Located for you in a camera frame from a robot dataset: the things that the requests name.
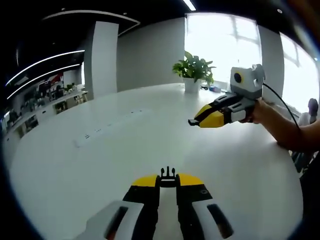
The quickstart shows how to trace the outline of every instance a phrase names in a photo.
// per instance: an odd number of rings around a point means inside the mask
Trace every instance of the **black ceiling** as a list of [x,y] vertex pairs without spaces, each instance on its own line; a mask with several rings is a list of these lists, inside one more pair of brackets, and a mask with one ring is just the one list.
[[[273,31],[280,31],[301,44],[292,21],[284,11],[267,0],[191,0],[197,12],[218,12],[235,14],[257,21],[259,25]],[[100,14],[68,14],[42,20],[44,17],[71,10],[96,10],[124,15],[140,21],[139,27],[183,17],[189,8],[182,0],[117,0],[106,4],[95,3],[86,6],[66,7],[58,4],[38,4],[24,7],[8,7],[5,17],[2,16],[2,36],[4,36],[5,71],[0,82],[4,85],[11,77],[25,67],[48,57],[71,52],[79,46],[87,36],[87,32],[95,21],[118,21]],[[132,22],[121,20],[119,32],[131,27]]]

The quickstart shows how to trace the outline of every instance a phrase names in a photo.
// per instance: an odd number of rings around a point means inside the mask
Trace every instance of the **ceiling light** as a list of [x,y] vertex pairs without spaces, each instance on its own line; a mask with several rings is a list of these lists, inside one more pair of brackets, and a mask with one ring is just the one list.
[[192,2],[190,0],[183,0],[183,1],[191,11],[195,11],[196,10],[195,6],[192,4]]
[[56,58],[56,57],[60,57],[60,56],[63,56],[63,55],[68,55],[68,54],[76,54],[76,53],[81,53],[81,52],[84,52],[85,50],[79,50],[79,51],[70,51],[70,52],[66,52],[66,53],[61,53],[61,54],[58,54],[58,55],[55,55],[55,56],[51,56],[51,57],[48,57],[46,59],[43,59],[41,61],[38,61],[28,67],[26,67],[25,69],[23,69],[22,71],[18,72],[16,75],[14,75],[5,85],[7,86],[13,79],[15,79],[18,75],[20,75],[21,73],[23,73],[24,71],[28,70],[29,68],[32,68],[33,66],[39,64],[39,63],[42,63],[44,61],[47,61],[49,59],[53,59],[53,58]]
[[8,100],[9,98],[12,97],[12,95],[14,95],[16,92],[18,92],[20,89],[22,89],[23,87],[25,87],[26,85],[28,85],[29,83],[33,82],[34,80],[37,80],[39,78],[42,78],[44,77],[45,75],[48,75],[48,74],[52,74],[54,72],[57,72],[57,71],[60,71],[62,69],[68,69],[68,68],[72,68],[72,67],[75,67],[75,66],[79,66],[80,64],[75,64],[75,65],[70,65],[70,66],[65,66],[65,67],[62,67],[62,68],[59,68],[59,69],[56,69],[56,70],[53,70],[53,71],[50,71],[50,72],[47,72],[41,76],[37,76],[36,78],[32,79],[31,81],[28,81],[27,83],[23,84],[21,87],[19,87],[17,90],[15,90],[13,93],[11,93],[10,96],[8,96],[6,99]]
[[10,111],[7,111],[6,114],[3,117],[5,118],[6,116],[9,115],[9,113],[10,113]]
[[16,65],[19,67],[19,50],[18,50],[18,48],[15,51],[15,60],[16,60]]

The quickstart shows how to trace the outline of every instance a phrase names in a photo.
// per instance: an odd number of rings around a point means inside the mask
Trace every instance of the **white flower pot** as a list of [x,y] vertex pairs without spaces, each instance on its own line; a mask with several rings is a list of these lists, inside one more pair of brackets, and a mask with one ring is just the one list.
[[184,92],[188,94],[197,94],[200,90],[201,80],[198,79],[196,82],[193,78],[183,78]]

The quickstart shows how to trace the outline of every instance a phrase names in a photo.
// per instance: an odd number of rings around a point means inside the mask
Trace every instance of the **white wall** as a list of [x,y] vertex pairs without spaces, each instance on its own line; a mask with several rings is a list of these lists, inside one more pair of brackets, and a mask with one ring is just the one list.
[[[265,83],[282,97],[285,79],[285,62],[281,37],[279,33],[263,26],[259,25],[258,29],[261,40],[262,66],[266,76]],[[283,103],[277,96],[265,86],[263,87],[263,97],[268,102],[283,106]]]
[[83,62],[84,62],[84,78],[85,78],[85,89],[88,91],[87,99],[94,99],[94,90],[92,82],[92,44],[94,40],[95,26],[91,26],[87,33],[87,37],[83,42],[83,49],[85,49]]
[[91,52],[94,98],[117,92],[118,27],[110,22],[95,23]]
[[119,37],[118,92],[160,84],[179,83],[172,66],[185,54],[185,18],[167,20]]
[[78,69],[76,70],[70,70],[70,71],[65,71],[63,72],[63,83],[64,83],[64,87],[66,88],[68,84],[72,84],[74,83],[75,85],[78,84],[79,80],[79,74],[78,74]]
[[82,84],[82,78],[81,78],[81,67],[79,67],[77,70],[75,70],[75,76],[76,76],[76,85]]

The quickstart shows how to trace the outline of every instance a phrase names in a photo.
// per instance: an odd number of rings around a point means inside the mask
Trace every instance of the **table surface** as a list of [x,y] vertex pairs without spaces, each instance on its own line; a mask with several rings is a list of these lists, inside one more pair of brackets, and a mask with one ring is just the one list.
[[21,116],[21,118],[14,124],[14,126],[12,128],[9,129],[9,131],[7,132],[7,134],[14,132],[19,126],[21,126],[21,124],[23,124],[25,121],[27,121],[29,118],[31,118],[32,116],[36,115],[38,111],[43,111],[45,108],[49,107],[49,106],[53,106],[57,103],[66,101],[69,98],[78,96],[78,95],[82,95],[82,94],[86,94],[87,91],[73,91],[71,93],[68,93],[56,100],[50,101],[48,102],[46,105],[43,106],[39,106],[36,110],[34,111],[29,111],[27,113],[25,113],[23,116]]
[[[159,85],[103,96],[54,116],[18,145],[9,170],[18,201],[45,239],[72,239],[95,213],[121,200],[135,179],[170,166],[204,181],[232,225],[230,239],[285,239],[303,213],[288,151],[261,125],[205,129],[187,123],[220,95]],[[74,140],[97,128],[107,131],[75,146]],[[153,239],[183,239],[175,189],[161,189],[158,213]]]

